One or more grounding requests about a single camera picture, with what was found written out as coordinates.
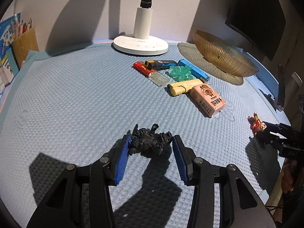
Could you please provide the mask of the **person right hand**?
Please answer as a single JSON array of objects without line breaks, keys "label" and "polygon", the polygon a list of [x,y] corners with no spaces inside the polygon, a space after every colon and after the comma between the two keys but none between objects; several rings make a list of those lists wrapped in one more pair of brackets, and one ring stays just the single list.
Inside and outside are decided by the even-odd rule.
[{"label": "person right hand", "polygon": [[288,192],[292,192],[293,187],[293,173],[294,173],[295,164],[292,160],[289,160],[288,158],[285,159],[284,165],[282,168],[283,177],[281,180],[281,188],[282,192],[284,194],[287,194]]}]

